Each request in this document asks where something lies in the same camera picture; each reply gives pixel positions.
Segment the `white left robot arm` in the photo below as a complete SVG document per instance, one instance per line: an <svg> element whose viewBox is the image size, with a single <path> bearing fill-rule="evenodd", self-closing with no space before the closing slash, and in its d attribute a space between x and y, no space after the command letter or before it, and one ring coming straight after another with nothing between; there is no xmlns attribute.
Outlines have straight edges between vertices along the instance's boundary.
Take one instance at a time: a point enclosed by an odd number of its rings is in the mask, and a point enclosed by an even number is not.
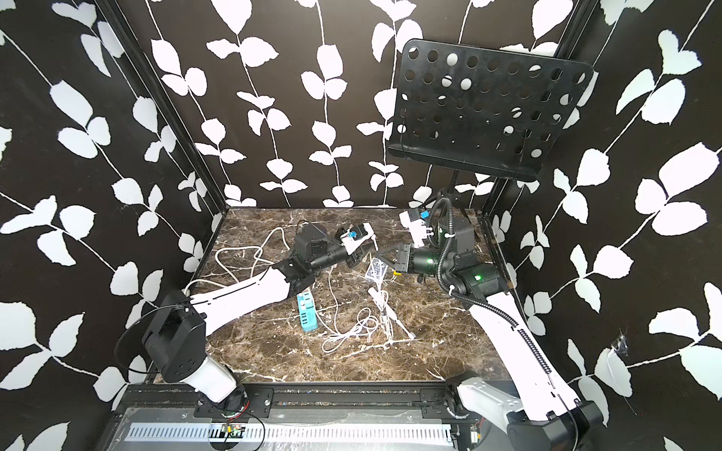
<svg viewBox="0 0 722 451"><path fill-rule="evenodd" d="M262 274L195 298L173 292L153 315L142 343L166 383L189 385L208 402L238 412L246 405L246 391L231 370L208 355L207 337L263 306L295 297L320 270L342 261L355 266L372 248L363 244L349 254L340 246L310 260L294 255Z"/></svg>

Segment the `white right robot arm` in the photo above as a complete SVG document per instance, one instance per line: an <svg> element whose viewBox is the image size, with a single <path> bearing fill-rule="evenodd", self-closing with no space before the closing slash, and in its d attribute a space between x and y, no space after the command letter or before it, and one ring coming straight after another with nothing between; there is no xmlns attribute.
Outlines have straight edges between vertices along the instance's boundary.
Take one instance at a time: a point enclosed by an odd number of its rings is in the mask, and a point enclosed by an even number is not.
<svg viewBox="0 0 722 451"><path fill-rule="evenodd" d="M443 256L433 247L397 244L376 253L390 270L439 282L468 308L507 368L513 388L479 376L449 382L447 411L458 420L486 421L505 432L515 450L582 450L603 415L565 383L539 347L506 278L474 250Z"/></svg>

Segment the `teal wall charger cube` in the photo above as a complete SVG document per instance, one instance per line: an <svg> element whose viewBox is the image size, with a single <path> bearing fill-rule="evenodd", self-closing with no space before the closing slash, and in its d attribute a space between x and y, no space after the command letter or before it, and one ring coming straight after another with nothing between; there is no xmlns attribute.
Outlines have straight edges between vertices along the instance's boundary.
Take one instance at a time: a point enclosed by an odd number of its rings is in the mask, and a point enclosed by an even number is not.
<svg viewBox="0 0 722 451"><path fill-rule="evenodd" d="M342 229L338 238L346 250L348 256L353 255L366 242L371 242L375 249L378 248L376 235L370 223L353 225L348 230Z"/></svg>

